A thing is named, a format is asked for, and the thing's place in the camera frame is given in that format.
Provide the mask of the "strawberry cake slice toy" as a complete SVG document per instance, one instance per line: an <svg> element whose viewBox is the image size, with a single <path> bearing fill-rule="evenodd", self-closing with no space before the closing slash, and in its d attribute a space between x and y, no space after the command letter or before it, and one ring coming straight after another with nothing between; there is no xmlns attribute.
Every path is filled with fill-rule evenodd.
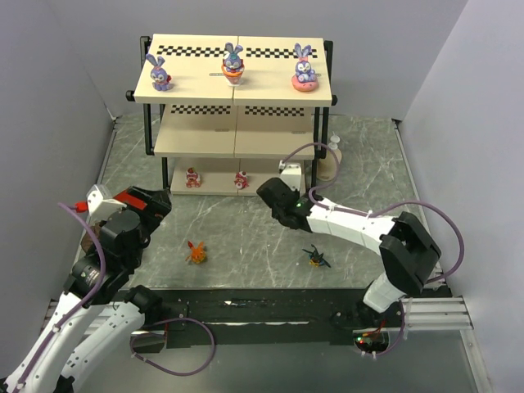
<svg viewBox="0 0 524 393"><path fill-rule="evenodd" d="M200 187L201 186L201 176L195 170L194 167L190 167L190 168L187 169L185 184L186 184L187 188L193 188L193 187Z"/></svg>

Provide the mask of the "purple bunny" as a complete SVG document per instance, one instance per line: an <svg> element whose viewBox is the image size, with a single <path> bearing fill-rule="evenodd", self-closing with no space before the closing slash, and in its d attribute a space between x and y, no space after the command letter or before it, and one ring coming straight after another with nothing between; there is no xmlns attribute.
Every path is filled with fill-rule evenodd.
<svg viewBox="0 0 524 393"><path fill-rule="evenodd" d="M242 82L242 74L244 72L244 62L240 56L243 51L243 46L232 43L225 43L225 53L222 61L222 73L228 84L232 87L238 87Z"/></svg>
<svg viewBox="0 0 524 393"><path fill-rule="evenodd" d="M152 87L156 91L162 92L166 92L172 89L172 78L163 68L165 58L162 56L153 56L152 54L146 54L146 60L153 65L153 68L150 73L152 79Z"/></svg>
<svg viewBox="0 0 524 393"><path fill-rule="evenodd" d="M309 62L311 46L302 47L299 43L294 46L294 53L297 56L295 74L291 78L293 88L299 92L312 92L318 87L318 78L315 70Z"/></svg>

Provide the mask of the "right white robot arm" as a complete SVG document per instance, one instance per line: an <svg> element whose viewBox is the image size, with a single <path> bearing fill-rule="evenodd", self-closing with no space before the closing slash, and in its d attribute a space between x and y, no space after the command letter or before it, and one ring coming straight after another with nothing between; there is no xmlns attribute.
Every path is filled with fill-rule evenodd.
<svg viewBox="0 0 524 393"><path fill-rule="evenodd" d="M293 191L280 178L265 181L257 195L284 227L339 237L379 255L384 272L363 298L377 313L405 296L420 294L441 257L429 232L409 212L397 217L350 213L325 197Z"/></svg>

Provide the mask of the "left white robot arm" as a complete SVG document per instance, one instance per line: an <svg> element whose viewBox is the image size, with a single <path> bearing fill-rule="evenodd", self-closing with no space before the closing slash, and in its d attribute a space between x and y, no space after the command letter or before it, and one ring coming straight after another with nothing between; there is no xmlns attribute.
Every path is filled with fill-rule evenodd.
<svg viewBox="0 0 524 393"><path fill-rule="evenodd" d="M151 235L172 209L168 191L131 186L111 195L95 184L84 201L62 209L79 219L93 243L73 265L29 353L1 380L3 392L76 392L102 355L134 330L155 322L162 311L161 297L137 286L94 333L85 333L140 266ZM97 226L80 219L83 212Z"/></svg>

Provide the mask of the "orange fox toy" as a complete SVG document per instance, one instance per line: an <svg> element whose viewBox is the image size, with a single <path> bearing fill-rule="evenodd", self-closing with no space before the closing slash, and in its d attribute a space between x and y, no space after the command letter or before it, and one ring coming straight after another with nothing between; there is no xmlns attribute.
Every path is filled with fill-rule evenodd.
<svg viewBox="0 0 524 393"><path fill-rule="evenodd" d="M188 241L187 245L190 249L190 254L186 257L186 261L190 261L194 264L200 264L206 261L206 247L204 242L200 242L195 246L192 242Z"/></svg>

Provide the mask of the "black dragon toy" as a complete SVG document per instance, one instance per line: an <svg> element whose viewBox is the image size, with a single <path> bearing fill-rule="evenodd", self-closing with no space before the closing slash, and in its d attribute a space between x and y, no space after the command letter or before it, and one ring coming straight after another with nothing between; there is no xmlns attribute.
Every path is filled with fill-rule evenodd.
<svg viewBox="0 0 524 393"><path fill-rule="evenodd" d="M324 259L324 253L320 253L318 251L318 248L311 244L311 250L303 249L303 252L305 252L309 257L309 264L314 267L327 267L331 268L332 266Z"/></svg>

